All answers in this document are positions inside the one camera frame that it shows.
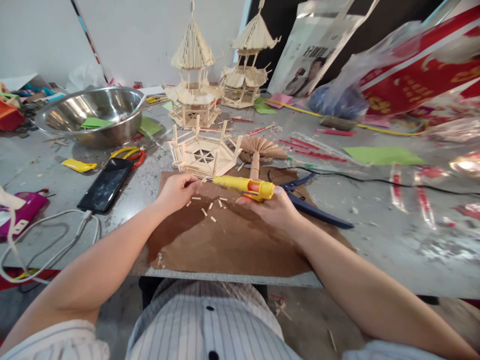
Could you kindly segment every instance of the striped shirt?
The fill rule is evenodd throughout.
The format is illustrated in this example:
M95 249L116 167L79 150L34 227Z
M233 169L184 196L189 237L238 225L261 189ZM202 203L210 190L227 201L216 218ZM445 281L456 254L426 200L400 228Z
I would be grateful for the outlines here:
M424 351L383 341L344 359L437 360ZM0 360L106 360L95 327L70 320L24 340ZM164 279L136 322L126 359L275 359L300 357L284 342L277 319L250 284Z

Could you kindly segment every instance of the pink paper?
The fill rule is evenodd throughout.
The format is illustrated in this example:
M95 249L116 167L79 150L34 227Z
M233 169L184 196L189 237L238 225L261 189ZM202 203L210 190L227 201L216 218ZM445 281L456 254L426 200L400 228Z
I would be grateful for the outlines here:
M386 118L371 118L366 116L365 120L363 121L365 125L373 125L373 126L378 126L381 128L387 128L389 129L392 124L390 124L390 121Z
M298 100L298 101L295 103L295 105L298 105L298 106L300 106L300 107L302 107L302 108L307 109L308 106L305 104L305 100L306 100L306 99Z
M278 101L279 103L284 103L284 104L287 104L287 105L293 105L294 104L294 98L292 96L284 95L284 94L281 94L279 92L274 93L273 96L270 99L265 100L265 102L268 105L270 105L271 107L274 107L274 108L277 108L277 109L283 108L284 107L283 105L277 104L276 102L270 102L269 100Z

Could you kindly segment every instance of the hand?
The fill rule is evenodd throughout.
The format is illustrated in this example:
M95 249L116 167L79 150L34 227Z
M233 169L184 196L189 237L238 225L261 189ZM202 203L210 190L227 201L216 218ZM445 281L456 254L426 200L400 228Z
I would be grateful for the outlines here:
M276 186L275 190L277 189L280 189L281 193L273 194L270 200L256 202L242 196L236 203L257 213L267 224L279 229L288 229L305 218L297 211L285 190L280 186Z
M190 197L197 195L201 186L202 182L188 173L170 176L155 203L169 216L188 204Z

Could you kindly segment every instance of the floor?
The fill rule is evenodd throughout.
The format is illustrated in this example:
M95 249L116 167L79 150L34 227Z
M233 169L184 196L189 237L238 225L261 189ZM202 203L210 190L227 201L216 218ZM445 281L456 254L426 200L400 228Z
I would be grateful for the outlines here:
M123 359L132 328L142 311L138 278L129 276L102 306L98 338L110 346L111 359ZM0 291L0 340L40 293L43 285L22 294L17 288ZM302 358L339 359L344 351L360 349L365 339L359 329L323 289L269 286L268 305L275 311L283 298L286 307L278 315L286 343ZM433 306L478 352L480 352L480 310L458 299L441 298ZM331 332L336 351L329 334Z

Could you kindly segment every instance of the brown paper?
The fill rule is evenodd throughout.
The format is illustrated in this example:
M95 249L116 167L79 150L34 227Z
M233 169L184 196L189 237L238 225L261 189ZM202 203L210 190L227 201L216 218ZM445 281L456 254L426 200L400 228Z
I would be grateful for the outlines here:
M260 176L267 180L269 167ZM174 172L162 172L160 189ZM231 170L227 175L248 177L249 169ZM296 180L290 170L272 171L272 181L282 184ZM312 200L304 187L298 192ZM210 182L205 183L187 207L167 217L148 239L148 262L156 269L199 273L291 277L311 270L310 264L286 233L266 224L251 210L235 204L239 195ZM221 208L219 198L226 209ZM306 218L342 244L353 249L338 229L308 215Z

